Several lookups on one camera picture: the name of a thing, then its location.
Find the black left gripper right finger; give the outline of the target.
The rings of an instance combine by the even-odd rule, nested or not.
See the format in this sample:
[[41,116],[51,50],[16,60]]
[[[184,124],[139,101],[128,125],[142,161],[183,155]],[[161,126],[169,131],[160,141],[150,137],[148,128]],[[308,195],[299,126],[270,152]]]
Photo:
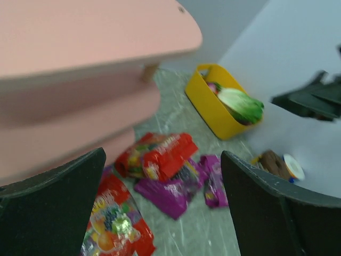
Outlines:
[[221,170],[241,255],[340,255],[340,198],[258,169],[230,151]]

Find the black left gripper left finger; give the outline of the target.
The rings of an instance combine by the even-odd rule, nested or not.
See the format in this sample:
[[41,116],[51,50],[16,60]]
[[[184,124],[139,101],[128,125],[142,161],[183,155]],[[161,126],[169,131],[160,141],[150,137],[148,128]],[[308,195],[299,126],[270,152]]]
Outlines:
[[1,255],[79,255],[106,154],[102,148],[1,187]]

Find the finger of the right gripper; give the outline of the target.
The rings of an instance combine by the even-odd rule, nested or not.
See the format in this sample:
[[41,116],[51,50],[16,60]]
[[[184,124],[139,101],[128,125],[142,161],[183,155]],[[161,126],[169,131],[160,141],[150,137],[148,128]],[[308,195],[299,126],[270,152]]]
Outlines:
[[276,95],[271,103],[303,118],[324,122],[340,119],[340,74],[324,82],[327,72],[318,72],[306,85]]

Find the red fruit candy bag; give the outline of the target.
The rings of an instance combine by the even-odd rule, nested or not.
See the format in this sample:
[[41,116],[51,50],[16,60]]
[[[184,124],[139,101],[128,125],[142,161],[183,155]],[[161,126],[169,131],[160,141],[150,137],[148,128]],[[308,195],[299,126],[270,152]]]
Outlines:
[[154,236],[111,167],[103,170],[80,255],[152,255]]
[[114,163],[122,177],[167,181],[198,151],[187,133],[146,133]]

